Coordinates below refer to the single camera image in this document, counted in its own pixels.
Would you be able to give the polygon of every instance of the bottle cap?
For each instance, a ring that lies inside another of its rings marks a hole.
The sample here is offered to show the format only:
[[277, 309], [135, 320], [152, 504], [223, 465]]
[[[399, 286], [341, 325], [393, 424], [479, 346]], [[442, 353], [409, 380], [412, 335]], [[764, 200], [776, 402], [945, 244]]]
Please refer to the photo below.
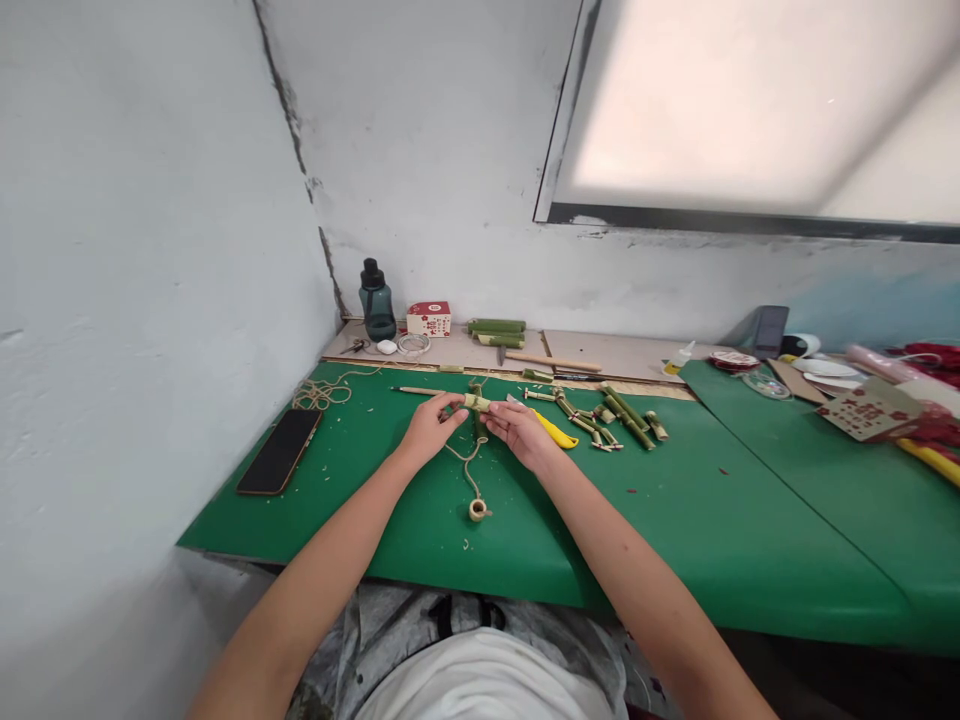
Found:
[[377, 267], [377, 261], [367, 258], [363, 261], [363, 272], [360, 273], [360, 284], [371, 290], [379, 290], [386, 282], [383, 279], [383, 270]]

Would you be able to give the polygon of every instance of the window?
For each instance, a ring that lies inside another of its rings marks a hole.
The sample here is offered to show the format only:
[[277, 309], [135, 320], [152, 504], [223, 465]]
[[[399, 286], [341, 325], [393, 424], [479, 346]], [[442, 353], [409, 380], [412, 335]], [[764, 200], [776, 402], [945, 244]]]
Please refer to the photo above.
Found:
[[960, 3], [585, 0], [535, 219], [960, 242]]

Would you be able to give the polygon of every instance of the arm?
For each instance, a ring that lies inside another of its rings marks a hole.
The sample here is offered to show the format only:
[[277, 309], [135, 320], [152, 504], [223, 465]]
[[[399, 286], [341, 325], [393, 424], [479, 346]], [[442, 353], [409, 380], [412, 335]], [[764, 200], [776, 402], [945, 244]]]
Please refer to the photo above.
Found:
[[310, 657], [370, 564], [400, 495], [469, 415], [447, 393], [417, 408], [397, 450], [317, 531], [243, 621], [194, 700], [191, 720], [282, 718]]
[[533, 412], [493, 403], [485, 422], [537, 476], [684, 715], [776, 718], [680, 578], [553, 443]]

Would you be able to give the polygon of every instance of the person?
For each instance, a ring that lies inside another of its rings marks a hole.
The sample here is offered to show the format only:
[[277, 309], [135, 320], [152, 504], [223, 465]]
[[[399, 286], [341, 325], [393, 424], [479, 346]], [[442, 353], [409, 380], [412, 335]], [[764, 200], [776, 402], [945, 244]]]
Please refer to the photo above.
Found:
[[656, 714], [628, 710], [631, 659], [584, 613], [361, 583], [404, 489], [469, 415], [463, 400], [447, 393], [418, 407], [397, 449], [241, 624], [189, 717], [304, 717], [313, 687], [327, 717], [358, 720], [775, 718], [680, 579], [520, 405], [494, 402], [482, 420], [539, 480], [652, 667], [655, 677], [635, 674]]

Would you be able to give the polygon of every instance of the small box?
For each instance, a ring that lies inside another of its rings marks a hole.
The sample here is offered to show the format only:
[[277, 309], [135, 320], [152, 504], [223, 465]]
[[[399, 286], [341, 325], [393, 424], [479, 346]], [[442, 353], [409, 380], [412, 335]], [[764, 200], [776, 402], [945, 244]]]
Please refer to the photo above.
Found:
[[407, 332], [427, 337], [450, 337], [453, 315], [450, 303], [415, 303], [407, 310]]
[[880, 378], [821, 405], [817, 413], [860, 442], [884, 442], [914, 432], [924, 406]]

